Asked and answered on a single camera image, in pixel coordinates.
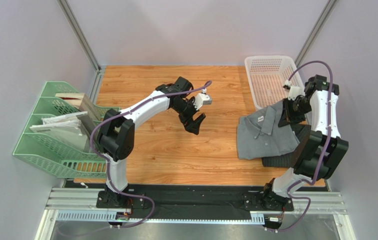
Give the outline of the grey long sleeve shirt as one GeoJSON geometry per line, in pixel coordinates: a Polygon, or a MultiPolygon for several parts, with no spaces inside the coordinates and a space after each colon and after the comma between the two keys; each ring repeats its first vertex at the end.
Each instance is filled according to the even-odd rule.
{"type": "Polygon", "coordinates": [[[277,157],[293,152],[299,140],[289,125],[279,127],[283,101],[241,116],[237,126],[237,154],[240,160],[277,157]]]}

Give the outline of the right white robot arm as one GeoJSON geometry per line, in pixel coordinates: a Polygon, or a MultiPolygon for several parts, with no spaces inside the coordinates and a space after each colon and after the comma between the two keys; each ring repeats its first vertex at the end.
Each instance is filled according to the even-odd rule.
{"type": "Polygon", "coordinates": [[[328,179],[348,150],[336,124],[336,103],[339,86],[321,75],[311,77],[304,94],[283,100],[279,127],[288,127],[305,120],[312,113],[310,125],[305,126],[305,137],[292,154],[290,168],[264,186],[262,200],[269,209],[283,206],[291,200],[291,193],[305,184],[328,179]]]}

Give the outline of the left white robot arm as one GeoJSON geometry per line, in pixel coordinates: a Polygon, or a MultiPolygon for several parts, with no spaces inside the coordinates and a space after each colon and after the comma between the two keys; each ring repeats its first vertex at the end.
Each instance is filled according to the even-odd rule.
{"type": "Polygon", "coordinates": [[[147,120],[172,109],[185,131],[199,134],[206,115],[202,113],[197,118],[194,115],[202,106],[212,103],[207,93],[211,84],[209,80],[204,86],[194,88],[190,81],[179,77],[174,83],[156,87],[148,97],[131,107],[121,111],[111,108],[106,112],[89,140],[92,151],[106,161],[106,188],[99,194],[99,203],[121,207],[130,198],[136,198],[127,190],[127,158],[134,149],[135,131],[147,120]]]}

